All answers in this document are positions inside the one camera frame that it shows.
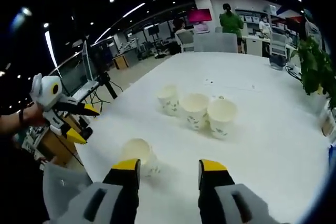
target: white paper cup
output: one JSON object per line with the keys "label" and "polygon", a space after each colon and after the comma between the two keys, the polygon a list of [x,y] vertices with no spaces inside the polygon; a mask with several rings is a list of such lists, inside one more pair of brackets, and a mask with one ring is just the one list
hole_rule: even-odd
{"label": "white paper cup", "polygon": [[142,138],[133,138],[127,141],[121,150],[119,161],[124,161],[132,158],[140,159],[141,177],[150,177],[154,173],[158,173],[158,159],[153,152],[152,146]]}
{"label": "white paper cup", "polygon": [[166,85],[156,93],[161,107],[167,115],[177,116],[179,99],[175,85]]}
{"label": "white paper cup", "polygon": [[212,134],[218,139],[224,139],[232,128],[237,106],[228,100],[218,99],[210,103],[207,112]]}
{"label": "white paper cup", "polygon": [[180,100],[181,118],[194,130],[206,125],[209,98],[203,94],[189,94]]}

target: pink screen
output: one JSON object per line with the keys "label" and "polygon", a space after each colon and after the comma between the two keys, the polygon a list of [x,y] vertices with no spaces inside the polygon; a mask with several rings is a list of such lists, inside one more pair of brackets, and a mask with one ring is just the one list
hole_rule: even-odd
{"label": "pink screen", "polygon": [[209,9],[191,10],[188,13],[188,19],[190,23],[212,20]]}

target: black ceiling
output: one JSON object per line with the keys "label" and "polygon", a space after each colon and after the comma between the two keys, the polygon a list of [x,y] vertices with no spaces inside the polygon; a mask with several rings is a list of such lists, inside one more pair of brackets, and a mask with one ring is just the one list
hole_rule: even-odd
{"label": "black ceiling", "polygon": [[[9,95],[2,98],[3,106],[17,104],[18,100],[28,97],[30,88],[28,77],[38,72],[46,74],[53,69],[44,39],[43,23],[50,23],[48,29],[55,57],[58,62],[62,62],[75,52],[71,48],[72,43],[83,35],[89,35],[90,41],[94,42],[112,25],[106,36],[115,34],[118,29],[126,30],[165,9],[191,2],[193,0],[115,0],[114,3],[110,3],[109,0],[4,0],[3,6],[7,9],[3,16],[5,22],[1,27],[4,55],[0,60],[0,68],[4,69],[8,62],[11,62],[12,66],[8,74],[0,77],[0,83]],[[277,2],[297,11],[302,9],[301,3],[297,0],[277,0]],[[145,5],[128,17],[122,18],[125,13],[141,3]],[[8,27],[23,6],[31,10],[32,16],[27,20],[29,24],[21,29],[20,36],[13,35]],[[16,78],[18,74],[21,74],[22,78]]]}

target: green shirt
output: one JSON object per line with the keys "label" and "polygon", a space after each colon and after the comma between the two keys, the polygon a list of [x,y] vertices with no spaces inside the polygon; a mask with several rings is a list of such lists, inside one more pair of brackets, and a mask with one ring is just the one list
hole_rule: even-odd
{"label": "green shirt", "polygon": [[236,34],[237,38],[242,37],[240,30],[243,28],[244,23],[237,14],[232,13],[231,16],[227,15],[227,13],[220,14],[219,22],[224,33]]}

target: potted plant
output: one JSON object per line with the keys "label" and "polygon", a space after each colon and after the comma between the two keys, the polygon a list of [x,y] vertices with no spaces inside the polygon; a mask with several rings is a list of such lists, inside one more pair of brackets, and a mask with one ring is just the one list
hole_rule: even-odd
{"label": "potted plant", "polygon": [[311,103],[315,113],[321,109],[329,99],[329,109],[336,108],[336,79],[335,71],[329,55],[320,49],[318,43],[308,37],[300,41],[298,50],[294,50],[291,58],[298,54],[301,62],[301,81],[307,95],[312,96]]}

